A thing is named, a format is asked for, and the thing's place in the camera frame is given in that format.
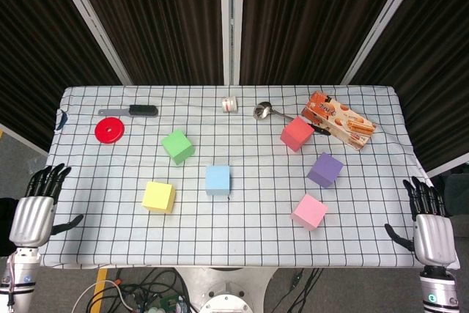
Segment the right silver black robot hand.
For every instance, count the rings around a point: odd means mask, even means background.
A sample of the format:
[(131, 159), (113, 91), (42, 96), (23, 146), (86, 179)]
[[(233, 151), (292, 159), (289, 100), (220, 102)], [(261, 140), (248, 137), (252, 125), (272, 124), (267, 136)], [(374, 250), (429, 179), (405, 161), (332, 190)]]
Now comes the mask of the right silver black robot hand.
[(410, 202), (413, 220), (413, 238), (405, 239), (395, 233), (390, 224), (385, 230), (393, 242), (415, 254), (423, 265), (448, 267), (457, 261), (454, 230), (445, 202), (433, 186), (417, 177), (402, 181)]

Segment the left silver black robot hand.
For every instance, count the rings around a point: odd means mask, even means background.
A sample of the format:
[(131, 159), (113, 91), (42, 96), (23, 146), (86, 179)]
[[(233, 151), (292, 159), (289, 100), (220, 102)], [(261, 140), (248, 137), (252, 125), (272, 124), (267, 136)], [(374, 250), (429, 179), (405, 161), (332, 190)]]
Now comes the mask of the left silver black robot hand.
[(62, 184), (70, 172), (71, 168), (61, 163), (47, 166), (32, 176), (12, 220), (9, 240), (17, 247), (39, 248), (50, 236), (66, 232), (82, 222), (84, 215), (79, 214), (67, 223), (54, 224)]

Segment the yellow foam cube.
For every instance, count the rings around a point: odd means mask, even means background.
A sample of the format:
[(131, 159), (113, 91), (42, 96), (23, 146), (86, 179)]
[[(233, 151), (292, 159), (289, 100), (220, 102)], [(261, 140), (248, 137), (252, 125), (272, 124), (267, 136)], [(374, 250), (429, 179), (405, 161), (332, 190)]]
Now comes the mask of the yellow foam cube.
[(171, 184), (148, 182), (141, 205), (150, 211), (171, 213), (175, 198), (175, 188)]

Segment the green foam cube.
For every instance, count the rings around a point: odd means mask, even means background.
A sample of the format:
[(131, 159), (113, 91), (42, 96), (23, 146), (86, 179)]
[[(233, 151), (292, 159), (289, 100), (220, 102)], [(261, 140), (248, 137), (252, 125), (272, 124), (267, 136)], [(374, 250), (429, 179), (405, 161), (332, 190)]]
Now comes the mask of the green foam cube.
[(195, 153), (195, 148), (181, 130), (174, 130), (164, 137), (161, 144), (176, 165), (180, 165)]

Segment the red foam cube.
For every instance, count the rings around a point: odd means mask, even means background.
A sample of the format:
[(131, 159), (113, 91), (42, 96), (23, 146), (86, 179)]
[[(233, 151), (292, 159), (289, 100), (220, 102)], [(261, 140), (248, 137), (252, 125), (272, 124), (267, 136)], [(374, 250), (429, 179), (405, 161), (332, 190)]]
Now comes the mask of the red foam cube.
[(314, 129), (301, 117), (294, 118), (283, 130), (280, 140), (297, 152), (312, 136)]

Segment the blue foam cube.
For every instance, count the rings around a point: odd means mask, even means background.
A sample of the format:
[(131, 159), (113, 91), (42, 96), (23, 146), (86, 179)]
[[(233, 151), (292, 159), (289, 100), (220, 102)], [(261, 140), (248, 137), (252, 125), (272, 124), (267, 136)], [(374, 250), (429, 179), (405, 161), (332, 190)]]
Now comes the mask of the blue foam cube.
[(228, 196), (230, 194), (229, 166), (207, 166), (205, 172), (205, 190), (209, 196)]

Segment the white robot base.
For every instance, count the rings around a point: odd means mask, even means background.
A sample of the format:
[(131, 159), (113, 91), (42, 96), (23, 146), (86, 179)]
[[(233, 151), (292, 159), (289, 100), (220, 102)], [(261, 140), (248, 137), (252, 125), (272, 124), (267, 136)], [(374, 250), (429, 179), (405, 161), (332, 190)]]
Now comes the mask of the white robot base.
[(179, 267), (198, 313), (263, 313), (274, 267)]

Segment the pink foam cube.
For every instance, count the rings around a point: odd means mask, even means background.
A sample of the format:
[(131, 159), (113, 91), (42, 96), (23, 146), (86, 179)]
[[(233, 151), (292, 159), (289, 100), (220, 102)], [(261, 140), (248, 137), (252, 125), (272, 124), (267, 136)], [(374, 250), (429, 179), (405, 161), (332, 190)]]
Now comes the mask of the pink foam cube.
[(327, 205), (305, 194), (292, 211), (290, 218), (308, 231), (312, 231), (320, 225), (327, 211)]

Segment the person leg black trousers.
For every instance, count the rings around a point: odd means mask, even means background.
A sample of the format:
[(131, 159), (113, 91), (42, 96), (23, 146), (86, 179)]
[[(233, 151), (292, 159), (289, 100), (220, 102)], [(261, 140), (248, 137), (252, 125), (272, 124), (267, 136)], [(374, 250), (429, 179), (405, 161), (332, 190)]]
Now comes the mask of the person leg black trousers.
[(17, 199), (0, 198), (0, 257), (8, 257), (16, 250), (9, 236), (17, 205)]

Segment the red plastic disc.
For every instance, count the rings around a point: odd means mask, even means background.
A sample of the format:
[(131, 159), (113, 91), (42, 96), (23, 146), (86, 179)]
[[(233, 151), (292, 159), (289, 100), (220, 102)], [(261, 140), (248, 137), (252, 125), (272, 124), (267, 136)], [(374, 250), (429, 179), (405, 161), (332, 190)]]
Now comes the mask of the red plastic disc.
[(125, 126), (123, 122), (116, 117), (102, 119), (95, 126), (95, 137), (103, 144), (117, 142), (123, 136), (124, 132)]

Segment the orange biscuit box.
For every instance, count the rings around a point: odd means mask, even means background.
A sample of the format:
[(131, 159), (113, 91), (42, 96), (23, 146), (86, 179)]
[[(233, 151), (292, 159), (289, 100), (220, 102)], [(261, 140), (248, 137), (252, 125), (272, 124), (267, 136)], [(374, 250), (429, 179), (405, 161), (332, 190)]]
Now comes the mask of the orange biscuit box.
[(373, 122), (321, 91), (312, 94), (302, 115), (355, 150), (366, 145), (376, 128)]

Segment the floor power strip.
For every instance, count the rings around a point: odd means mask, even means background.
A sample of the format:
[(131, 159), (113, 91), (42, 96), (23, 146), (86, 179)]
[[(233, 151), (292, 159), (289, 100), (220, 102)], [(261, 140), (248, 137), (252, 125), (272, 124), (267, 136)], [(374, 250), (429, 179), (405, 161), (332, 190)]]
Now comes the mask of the floor power strip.
[(184, 295), (153, 295), (148, 304), (146, 313), (191, 313), (191, 309)]

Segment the dark curtain panel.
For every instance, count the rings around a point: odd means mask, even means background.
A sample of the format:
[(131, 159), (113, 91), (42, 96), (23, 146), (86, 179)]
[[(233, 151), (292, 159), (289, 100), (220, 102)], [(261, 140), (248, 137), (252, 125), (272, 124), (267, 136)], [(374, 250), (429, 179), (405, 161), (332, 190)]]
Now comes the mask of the dark curtain panel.
[(240, 84), (340, 84), (387, 0), (243, 0)]
[(135, 85), (221, 85), (221, 0), (90, 0)]
[(391, 86), (430, 171), (469, 152), (469, 0), (404, 0), (352, 84)]
[(66, 88), (119, 83), (72, 0), (0, 0), (0, 124), (49, 150)]

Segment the white black checked tablecloth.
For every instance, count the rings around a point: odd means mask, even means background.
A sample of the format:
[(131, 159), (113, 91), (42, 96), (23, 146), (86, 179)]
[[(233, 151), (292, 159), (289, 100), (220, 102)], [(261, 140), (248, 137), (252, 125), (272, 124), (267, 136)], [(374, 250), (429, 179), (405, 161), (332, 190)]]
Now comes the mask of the white black checked tablecloth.
[[(55, 268), (116, 266), (403, 267), (415, 257), (387, 235), (390, 224), (413, 236), (403, 180), (426, 179), (413, 152), (394, 89), (389, 86), (324, 86), (323, 91), (376, 126), (361, 150), (332, 136), (314, 134), (298, 152), (280, 140), (280, 117), (256, 120), (268, 101), (299, 114), (313, 86), (75, 86), (57, 111), (67, 112), (53, 136), (48, 164), (71, 168), (55, 221), (77, 215), (74, 229), (51, 237), (42, 264)], [(223, 97), (237, 98), (237, 113), (224, 113)], [(95, 126), (100, 109), (154, 105), (156, 117), (116, 117), (124, 126), (115, 143), (103, 144)], [(195, 153), (176, 165), (161, 144), (181, 130)], [(323, 153), (344, 165), (323, 188), (307, 174)], [(206, 167), (227, 165), (230, 194), (209, 196)], [(175, 188), (171, 213), (141, 205), (148, 182)], [(305, 194), (328, 206), (308, 231), (290, 218)]]

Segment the white frame rail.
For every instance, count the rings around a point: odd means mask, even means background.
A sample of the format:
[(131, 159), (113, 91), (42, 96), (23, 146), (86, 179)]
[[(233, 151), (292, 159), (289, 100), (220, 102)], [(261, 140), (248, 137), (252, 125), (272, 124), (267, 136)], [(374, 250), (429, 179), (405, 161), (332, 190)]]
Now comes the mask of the white frame rail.
[(16, 133), (15, 131), (9, 129), (6, 125), (3, 125), (0, 123), (0, 130), (5, 132), (7, 135), (11, 136), (15, 140), (19, 141), (20, 143), (26, 145), (27, 147), (33, 149), (34, 151), (40, 153), (41, 155), (47, 156), (48, 152), (40, 147), (38, 147), (36, 144), (32, 143), (28, 139), (22, 137), (20, 134)]
[(450, 172), (453, 169), (457, 169), (457, 168), (461, 169), (463, 166), (469, 166), (469, 161), (464, 162), (464, 163), (445, 163), (442, 166), (439, 166), (437, 168), (434, 168), (428, 171), (426, 174), (428, 177), (436, 177), (445, 172)]

